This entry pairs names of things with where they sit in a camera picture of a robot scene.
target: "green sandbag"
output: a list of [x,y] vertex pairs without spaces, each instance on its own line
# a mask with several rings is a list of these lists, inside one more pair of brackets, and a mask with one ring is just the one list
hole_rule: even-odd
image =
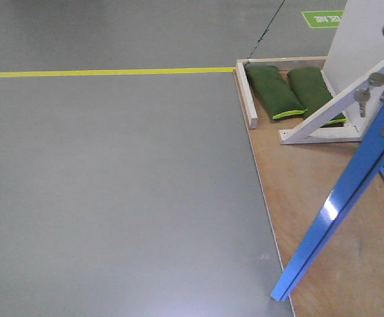
[[[308,109],[304,114],[305,119],[333,99],[325,85],[321,71],[316,67],[293,69],[289,71],[287,77],[289,79],[290,88],[298,97],[301,104]],[[346,117],[343,116],[343,114],[339,114],[325,125],[342,123],[345,121]]]
[[270,118],[277,120],[305,113],[306,109],[290,90],[276,67],[248,65],[246,75]]

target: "floor marking line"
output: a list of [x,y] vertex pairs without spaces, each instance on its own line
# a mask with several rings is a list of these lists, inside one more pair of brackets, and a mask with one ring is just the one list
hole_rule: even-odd
[[235,67],[186,67],[155,69],[91,69],[82,71],[2,71],[0,72],[0,78],[231,73],[234,69]]

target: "plywood platform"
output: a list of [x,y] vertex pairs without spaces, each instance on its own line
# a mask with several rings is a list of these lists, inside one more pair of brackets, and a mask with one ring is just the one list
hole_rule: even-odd
[[[250,131],[282,263],[286,265],[358,143],[280,145],[278,129],[256,100]],[[384,181],[369,185],[292,293],[297,317],[384,316]]]

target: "green floor sign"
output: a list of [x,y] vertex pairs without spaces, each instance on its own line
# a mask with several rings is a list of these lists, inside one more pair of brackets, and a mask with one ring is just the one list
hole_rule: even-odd
[[302,15],[310,28],[336,28],[343,11],[304,11]]

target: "white wall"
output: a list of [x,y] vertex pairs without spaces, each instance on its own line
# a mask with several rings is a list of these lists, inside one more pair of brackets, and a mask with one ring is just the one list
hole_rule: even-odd
[[323,68],[338,93],[384,58],[384,1],[348,0]]

